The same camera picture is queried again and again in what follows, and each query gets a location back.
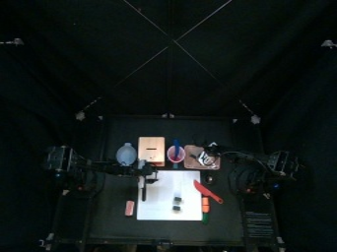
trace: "small black object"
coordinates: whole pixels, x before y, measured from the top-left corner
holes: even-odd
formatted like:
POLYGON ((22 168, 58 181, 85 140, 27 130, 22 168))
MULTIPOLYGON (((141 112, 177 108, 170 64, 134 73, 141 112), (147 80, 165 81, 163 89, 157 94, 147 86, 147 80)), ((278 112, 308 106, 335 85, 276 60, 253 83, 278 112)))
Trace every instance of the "small black object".
POLYGON ((174 201, 176 202, 182 202, 182 198, 181 197, 174 197, 174 201))
POLYGON ((213 176, 210 176, 210 175, 206 176, 206 184, 208 184, 208 185, 214 184, 214 178, 213 178, 213 176))

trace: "black fabric wall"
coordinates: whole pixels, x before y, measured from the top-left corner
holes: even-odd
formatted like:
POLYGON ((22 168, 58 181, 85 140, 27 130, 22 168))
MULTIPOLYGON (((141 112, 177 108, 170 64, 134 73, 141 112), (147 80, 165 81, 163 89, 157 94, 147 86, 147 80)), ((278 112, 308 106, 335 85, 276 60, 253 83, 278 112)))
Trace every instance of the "black fabric wall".
POLYGON ((52 180, 40 166, 43 151, 48 146, 70 143, 73 122, 66 107, 11 52, 0 50, 0 58, 0 251, 4 251, 2 246, 36 245, 50 232, 55 197, 52 180))
POLYGON ((277 197, 284 239, 295 251, 337 247, 337 51, 321 60, 282 97, 262 127, 266 151, 289 150, 305 169, 277 197))

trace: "black table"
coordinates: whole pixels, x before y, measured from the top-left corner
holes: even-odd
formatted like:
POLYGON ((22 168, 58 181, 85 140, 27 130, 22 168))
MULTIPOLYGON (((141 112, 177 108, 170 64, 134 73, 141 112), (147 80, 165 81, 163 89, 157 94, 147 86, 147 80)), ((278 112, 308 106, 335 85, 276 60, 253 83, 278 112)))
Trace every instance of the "black table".
MULTIPOLYGON (((258 125, 250 119, 228 118, 95 118, 79 124, 73 147, 86 158, 117 158, 118 149, 125 142, 131 143, 137 149, 138 137, 165 137, 166 149, 173 145, 174 139, 180 139, 182 146, 202 146, 217 142, 218 145, 248 152, 264 152, 258 125)), ((163 168, 173 169, 173 164, 166 161, 163 168)), ((127 218, 126 202, 135 200, 137 203, 137 178, 99 174, 99 192, 89 195, 87 202, 70 199, 65 203, 63 200, 62 208, 67 204, 71 206, 67 207, 69 211, 58 211, 58 242, 75 241, 82 247, 85 244, 111 243, 244 246, 244 199, 233 194, 228 182, 233 168, 234 165, 222 158, 220 170, 202 170, 202 181, 210 173, 216 184, 208 187, 225 201, 221 205, 210 199, 209 224, 190 220, 137 220, 137 213, 127 218), (70 228, 71 218, 78 220, 78 228, 70 228)))

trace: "white paper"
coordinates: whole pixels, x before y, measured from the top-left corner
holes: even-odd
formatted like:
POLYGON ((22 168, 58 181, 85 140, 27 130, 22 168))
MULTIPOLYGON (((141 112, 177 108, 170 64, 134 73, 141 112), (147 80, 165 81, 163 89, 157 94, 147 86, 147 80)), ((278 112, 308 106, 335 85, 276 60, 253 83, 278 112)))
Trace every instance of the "white paper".
POLYGON ((138 183, 137 219, 147 221, 201 221, 202 194, 196 189, 194 180, 201 182, 198 170, 159 170, 153 184, 146 185, 146 201, 142 201, 143 179, 138 183), (176 197, 182 198, 178 204, 176 197))

